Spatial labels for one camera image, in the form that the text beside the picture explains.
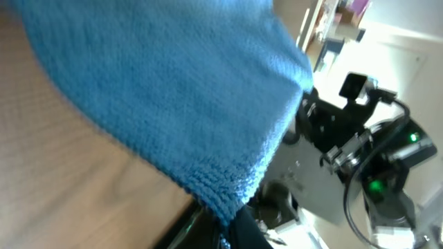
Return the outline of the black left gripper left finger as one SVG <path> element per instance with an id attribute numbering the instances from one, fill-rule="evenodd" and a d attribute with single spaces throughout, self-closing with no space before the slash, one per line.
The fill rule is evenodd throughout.
<path id="1" fill-rule="evenodd" d="M 191 202 L 153 249 L 221 249 L 215 218 L 198 202 Z"/>

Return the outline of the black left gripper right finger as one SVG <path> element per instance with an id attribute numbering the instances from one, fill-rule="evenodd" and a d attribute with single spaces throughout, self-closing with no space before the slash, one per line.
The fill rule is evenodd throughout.
<path id="1" fill-rule="evenodd" d="M 230 223 L 232 249 L 272 249 L 245 205 Z"/>

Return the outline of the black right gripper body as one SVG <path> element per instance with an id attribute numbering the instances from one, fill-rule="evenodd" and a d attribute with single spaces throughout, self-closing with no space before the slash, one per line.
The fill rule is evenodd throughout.
<path id="1" fill-rule="evenodd" d="M 348 73 L 338 93 L 347 100 L 343 108 L 320 99 L 317 89 L 304 93 L 295 116 L 295 130 L 286 132 L 283 143 L 294 145 L 303 137 L 323 154 L 342 147 L 353 135 L 364 132 L 378 103 L 371 93 L 377 84 L 373 77 Z"/>

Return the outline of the blue microfiber cloth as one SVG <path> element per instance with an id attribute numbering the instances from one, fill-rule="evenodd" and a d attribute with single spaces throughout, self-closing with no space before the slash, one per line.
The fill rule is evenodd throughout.
<path id="1" fill-rule="evenodd" d="M 86 117 L 193 195 L 230 248 L 311 64 L 271 1 L 11 3 L 52 83 Z"/>

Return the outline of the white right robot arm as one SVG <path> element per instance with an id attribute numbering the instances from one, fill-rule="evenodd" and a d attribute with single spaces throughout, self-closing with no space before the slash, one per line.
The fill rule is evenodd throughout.
<path id="1" fill-rule="evenodd" d="M 404 187 L 410 170 L 437 153 L 395 92 L 350 73 L 337 107 L 304 94 L 295 129 L 284 137 L 256 196 L 269 228 L 301 224 L 306 209 L 346 221 L 372 248 L 420 248 L 436 204 L 417 216 Z"/>

